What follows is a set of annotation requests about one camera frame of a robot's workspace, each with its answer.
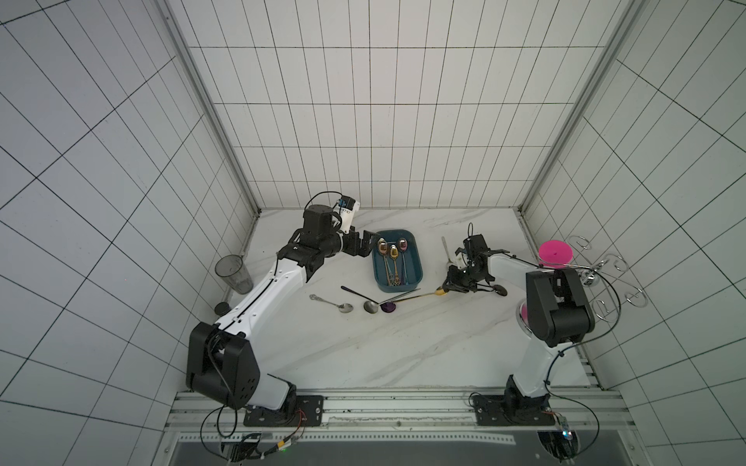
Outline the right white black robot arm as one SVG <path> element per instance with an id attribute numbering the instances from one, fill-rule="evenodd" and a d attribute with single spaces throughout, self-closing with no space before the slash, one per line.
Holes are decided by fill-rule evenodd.
<path id="1" fill-rule="evenodd" d="M 532 264 L 507 250 L 490 250 L 484 245 L 466 244 L 456 254 L 464 265 L 449 267 L 442 285 L 445 292 L 475 292 L 481 282 L 493 285 L 503 279 L 526 295 L 526 310 L 518 312 L 517 317 L 528 328 L 530 343 L 503 394 L 472 394 L 477 422 L 494 426 L 553 425 L 549 400 L 555 365 L 596 326 L 577 271 Z"/>

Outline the copper round spoon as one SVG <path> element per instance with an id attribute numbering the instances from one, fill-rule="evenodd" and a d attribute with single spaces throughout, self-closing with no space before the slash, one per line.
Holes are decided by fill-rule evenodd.
<path id="1" fill-rule="evenodd" d="M 378 252 L 382 256 L 382 260 L 384 263 L 384 270 L 386 273 L 387 285 L 391 285 L 392 284 L 392 273 L 390 273 L 390 268 L 388 264 L 389 244 L 384 238 L 380 238 L 378 240 L 377 246 L 378 246 Z"/>

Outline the purple iridescent spoon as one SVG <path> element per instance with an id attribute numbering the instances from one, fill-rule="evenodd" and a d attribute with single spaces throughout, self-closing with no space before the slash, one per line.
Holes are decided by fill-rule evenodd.
<path id="1" fill-rule="evenodd" d="M 396 310 L 396 303 L 392 301 L 386 301 L 383 303 L 379 303 L 357 291 L 354 291 L 353 289 L 350 289 L 349 287 L 345 287 L 345 285 L 342 285 L 340 289 L 342 289 L 343 291 L 352 293 L 355 296 L 363 298 L 364 299 L 363 310 L 365 310 L 365 312 L 367 312 L 368 314 L 377 314 L 379 312 L 390 314 Z"/>

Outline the teal plastic storage box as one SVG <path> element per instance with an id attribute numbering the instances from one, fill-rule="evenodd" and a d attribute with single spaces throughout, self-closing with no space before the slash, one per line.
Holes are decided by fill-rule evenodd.
<path id="1" fill-rule="evenodd" d="M 373 252 L 373 274 L 379 289 L 386 293 L 414 290 L 424 272 L 415 235 L 406 229 L 378 231 Z"/>

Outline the black handled spoon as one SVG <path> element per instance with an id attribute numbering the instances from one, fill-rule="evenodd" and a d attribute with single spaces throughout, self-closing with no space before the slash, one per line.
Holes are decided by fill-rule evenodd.
<path id="1" fill-rule="evenodd" d="M 503 285 L 498 285 L 497 283 L 495 285 L 478 285 L 477 290 L 483 291 L 483 292 L 495 293 L 498 296 L 502 296 L 502 297 L 505 297 L 508 295 L 508 290 Z"/>

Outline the gold ornate handle spoon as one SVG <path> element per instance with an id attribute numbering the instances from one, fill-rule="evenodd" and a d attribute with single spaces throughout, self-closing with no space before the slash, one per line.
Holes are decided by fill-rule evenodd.
<path id="1" fill-rule="evenodd" d="M 392 262 L 392 266 L 394 266 L 394 278 L 392 279 L 392 284 L 402 285 L 402 275 L 399 271 L 399 266 L 398 266 L 400 256 L 399 256 L 399 250 L 398 250 L 397 244 L 390 245 L 389 256 L 390 256 L 390 261 Z"/>

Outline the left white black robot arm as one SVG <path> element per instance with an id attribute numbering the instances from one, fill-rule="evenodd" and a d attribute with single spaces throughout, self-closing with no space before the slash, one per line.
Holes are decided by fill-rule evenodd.
<path id="1" fill-rule="evenodd" d="M 380 235 L 370 231 L 326 236 L 297 229 L 277 252 L 264 279 L 215 323 L 200 323 L 188 340 L 186 386 L 230 409 L 264 409 L 280 421 L 297 411 L 296 386 L 260 369 L 252 339 L 289 299 L 304 287 L 324 261 L 340 252 L 367 257 Z"/>

